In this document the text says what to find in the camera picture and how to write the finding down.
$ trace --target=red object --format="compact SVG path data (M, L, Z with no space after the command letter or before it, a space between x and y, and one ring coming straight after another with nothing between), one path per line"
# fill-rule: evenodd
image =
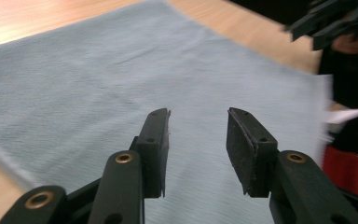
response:
M336 186L358 195L358 155L328 146L323 170Z

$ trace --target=brass screw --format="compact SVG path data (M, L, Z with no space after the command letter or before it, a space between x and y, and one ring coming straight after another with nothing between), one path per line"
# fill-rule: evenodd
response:
M25 207L28 209L37 209L45 206L53 199L54 194L51 191L42 191L34 194L25 203Z
M116 156L116 162L118 163L127 163L132 161L132 155L130 153L122 153Z
M286 155L286 158L289 161L298 162L298 163L303 163L307 160L307 158L305 158L303 155L294 152L288 153Z

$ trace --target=wooden table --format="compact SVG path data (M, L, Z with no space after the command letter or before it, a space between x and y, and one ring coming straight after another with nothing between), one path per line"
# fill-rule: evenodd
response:
M0 1L0 44L36 35L66 24L138 2L137 0L17 0ZM295 43L276 22L223 0L170 0L178 10L217 33L276 62L315 73L320 52L310 40ZM0 217L23 190L0 170Z

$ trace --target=red fabric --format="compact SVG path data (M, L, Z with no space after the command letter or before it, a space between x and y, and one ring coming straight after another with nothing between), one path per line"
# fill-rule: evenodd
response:
M338 187L358 195L358 155L327 147L323 170Z

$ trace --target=blue-gray fabric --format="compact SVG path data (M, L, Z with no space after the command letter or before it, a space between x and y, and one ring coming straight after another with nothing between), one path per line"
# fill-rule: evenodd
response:
M227 110L253 113L280 150L318 161L329 82L166 3L142 2L0 45L0 165L25 189L71 192L167 107L166 197L146 200L146 223L272 223L268 199L242 195L226 152Z

